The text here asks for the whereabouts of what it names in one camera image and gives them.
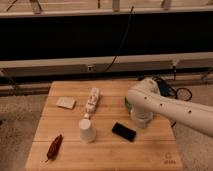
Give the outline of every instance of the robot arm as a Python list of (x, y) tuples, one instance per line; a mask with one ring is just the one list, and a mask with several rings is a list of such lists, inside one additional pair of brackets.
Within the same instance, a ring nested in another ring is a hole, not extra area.
[(163, 97), (150, 78), (131, 87), (126, 98), (132, 105), (131, 117), (136, 123), (149, 122), (150, 115), (158, 113), (213, 137), (213, 107)]

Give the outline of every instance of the wooden table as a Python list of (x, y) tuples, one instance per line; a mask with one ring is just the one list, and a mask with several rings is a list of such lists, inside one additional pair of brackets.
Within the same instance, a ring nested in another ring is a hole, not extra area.
[[(109, 171), (173, 170), (182, 163), (168, 119), (157, 115), (147, 129), (137, 128), (124, 106), (124, 97), (136, 81), (54, 82), (51, 86), (26, 163), (27, 171)], [(78, 122), (85, 113), (85, 103), (92, 87), (101, 90), (101, 99), (92, 117), (97, 130), (95, 142), (79, 138)], [(57, 107), (61, 96), (77, 100), (73, 110)], [(115, 122), (136, 130), (134, 142), (111, 132)], [(59, 154), (45, 163), (46, 153), (56, 136), (62, 134)]]

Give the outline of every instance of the cable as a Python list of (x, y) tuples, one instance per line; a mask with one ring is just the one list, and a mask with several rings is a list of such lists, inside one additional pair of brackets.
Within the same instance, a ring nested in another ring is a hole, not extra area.
[(129, 33), (129, 28), (130, 28), (130, 24), (131, 24), (131, 20), (132, 20), (133, 10), (134, 10), (134, 6), (132, 6), (131, 11), (129, 13), (128, 23), (127, 23), (127, 26), (126, 26), (126, 30), (124, 32), (124, 36), (123, 36), (123, 38), (121, 40), (120, 46), (119, 46), (119, 48), (118, 48), (118, 50), (117, 50), (117, 52), (115, 54), (115, 57), (113, 58), (112, 62), (106, 67), (106, 69), (101, 74), (104, 74), (105, 72), (107, 72), (112, 67), (112, 65), (115, 63), (115, 60), (119, 56), (120, 51), (123, 48), (123, 46), (124, 46), (124, 44), (126, 42), (126, 38), (128, 36), (128, 33)]

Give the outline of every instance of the white railing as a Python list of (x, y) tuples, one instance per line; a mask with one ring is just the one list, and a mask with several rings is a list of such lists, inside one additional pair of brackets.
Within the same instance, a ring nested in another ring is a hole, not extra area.
[(38, 0), (42, 12), (34, 15), (30, 0), (17, 0), (5, 10), (12, 2), (0, 2), (0, 17), (120, 14), (132, 6), (135, 13), (213, 11), (213, 0)]

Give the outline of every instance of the small white box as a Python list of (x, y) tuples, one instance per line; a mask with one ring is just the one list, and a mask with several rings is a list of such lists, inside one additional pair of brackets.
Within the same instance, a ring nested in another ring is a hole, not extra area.
[(73, 109), (75, 106), (75, 99), (73, 97), (60, 97), (56, 103), (59, 107)]

